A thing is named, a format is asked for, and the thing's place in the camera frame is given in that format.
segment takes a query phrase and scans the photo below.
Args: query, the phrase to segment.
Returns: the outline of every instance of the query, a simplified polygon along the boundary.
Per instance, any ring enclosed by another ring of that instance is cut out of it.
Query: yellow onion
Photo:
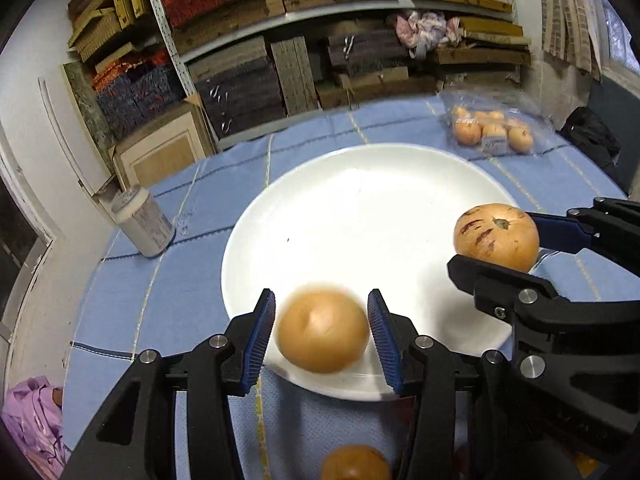
[[[287,301],[276,342],[296,366],[331,374],[360,359],[369,342],[369,322],[364,307],[343,291],[306,289]]]
[[[391,469],[373,447],[343,446],[325,457],[320,480],[391,480]]]
[[[531,217],[517,207],[486,204],[464,213],[453,243],[458,254],[529,272],[538,257],[540,238]]]

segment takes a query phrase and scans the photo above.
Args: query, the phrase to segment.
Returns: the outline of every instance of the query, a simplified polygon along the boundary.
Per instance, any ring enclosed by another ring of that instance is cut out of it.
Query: floor
[[[18,318],[7,386],[40,375],[62,386],[78,306],[110,236],[104,223],[90,236],[53,243]]]

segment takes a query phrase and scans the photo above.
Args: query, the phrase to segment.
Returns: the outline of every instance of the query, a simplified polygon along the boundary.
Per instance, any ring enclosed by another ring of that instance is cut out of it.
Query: black bag
[[[584,106],[576,108],[558,133],[588,156],[620,189],[628,193],[613,162],[620,152],[620,143],[592,110]]]

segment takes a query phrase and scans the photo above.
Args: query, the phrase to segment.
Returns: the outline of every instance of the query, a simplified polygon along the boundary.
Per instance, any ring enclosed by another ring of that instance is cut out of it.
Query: table
[[[162,210],[175,219],[177,236],[163,256],[147,260],[114,231],[89,281],[71,342],[63,409],[68,449],[137,353],[190,351],[224,331],[228,317],[220,269],[236,221],[265,186],[316,156],[363,143],[409,142],[472,161],[526,210],[564,215],[571,207],[590,207],[595,196],[624,198],[599,168],[556,134],[536,144],[535,156],[492,157],[451,140],[443,113],[440,98],[429,96],[326,114],[238,144],[154,186]],[[590,251],[550,256],[536,274],[574,301],[640,297],[640,280]],[[248,396],[230,399],[230,410],[248,480],[318,478],[322,458],[345,444],[369,444],[393,463],[407,432],[398,410],[387,402],[323,397],[266,368]],[[463,424],[456,438],[464,438]],[[183,394],[176,406],[175,453],[178,478],[188,479]]]

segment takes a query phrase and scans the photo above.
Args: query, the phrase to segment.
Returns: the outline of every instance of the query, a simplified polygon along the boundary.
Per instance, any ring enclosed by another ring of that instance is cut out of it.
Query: window
[[[609,37],[609,57],[640,75],[640,64],[631,49],[631,34],[607,0],[602,0]]]

